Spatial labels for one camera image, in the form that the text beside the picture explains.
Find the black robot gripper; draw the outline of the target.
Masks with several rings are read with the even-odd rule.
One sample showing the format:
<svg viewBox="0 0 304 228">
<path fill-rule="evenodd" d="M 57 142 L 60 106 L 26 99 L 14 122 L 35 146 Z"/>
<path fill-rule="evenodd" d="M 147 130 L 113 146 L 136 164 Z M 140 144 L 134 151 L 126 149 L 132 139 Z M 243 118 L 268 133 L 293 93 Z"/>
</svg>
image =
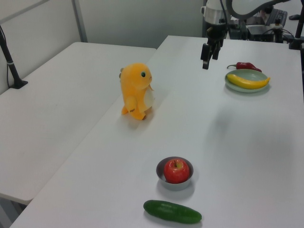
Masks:
<svg viewBox="0 0 304 228">
<path fill-rule="evenodd" d="M 202 60 L 203 69 L 209 68 L 210 50 L 211 50 L 210 45 L 213 45 L 212 59 L 217 60 L 219 56 L 220 45 L 223 45 L 227 32 L 228 32 L 227 24 L 216 25 L 216 24 L 207 23 L 206 37 L 208 38 L 208 44 L 203 44 L 201 57 L 200 57 L 200 59 Z"/>
</svg>

